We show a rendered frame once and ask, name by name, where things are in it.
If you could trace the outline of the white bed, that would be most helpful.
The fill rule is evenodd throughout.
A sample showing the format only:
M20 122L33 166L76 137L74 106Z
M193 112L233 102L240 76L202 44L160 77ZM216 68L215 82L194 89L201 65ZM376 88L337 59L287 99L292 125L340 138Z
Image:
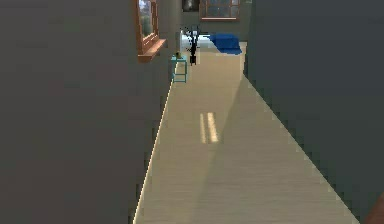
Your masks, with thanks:
M188 32L183 32L180 34L180 48L182 50L186 50L187 48L190 47L190 44L189 44L189 39L187 37L188 35ZM210 41L209 39L209 36L211 34L200 34L199 35L199 40L198 40L198 50L200 51L217 51L219 52L219 50L215 47L215 45ZM246 47L246 43L245 42L240 42L240 48L243 52L243 50L245 49Z

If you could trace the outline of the dark framed wall picture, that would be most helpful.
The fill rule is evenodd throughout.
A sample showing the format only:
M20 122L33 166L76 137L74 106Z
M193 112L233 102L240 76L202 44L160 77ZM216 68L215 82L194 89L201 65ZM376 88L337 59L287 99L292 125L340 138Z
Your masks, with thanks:
M200 0L182 0L182 9L184 12L198 12Z

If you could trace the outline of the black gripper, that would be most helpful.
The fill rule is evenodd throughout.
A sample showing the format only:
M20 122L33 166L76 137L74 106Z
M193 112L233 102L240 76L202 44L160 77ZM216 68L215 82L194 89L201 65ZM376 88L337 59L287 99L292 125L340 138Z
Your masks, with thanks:
M198 40L199 40L200 30L190 30L188 32L188 39L190 47L188 48L188 51L190 52L189 56L189 62L191 65L196 63L196 51L198 49Z

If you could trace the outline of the wooden framed window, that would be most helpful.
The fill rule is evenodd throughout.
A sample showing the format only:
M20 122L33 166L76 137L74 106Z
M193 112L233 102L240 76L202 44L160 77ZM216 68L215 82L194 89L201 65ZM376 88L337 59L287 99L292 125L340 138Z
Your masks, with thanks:
M140 63L150 62L165 45L158 26L158 6L156 0L133 0L135 6L136 48Z
M240 0L200 0L202 21L236 21L240 14Z

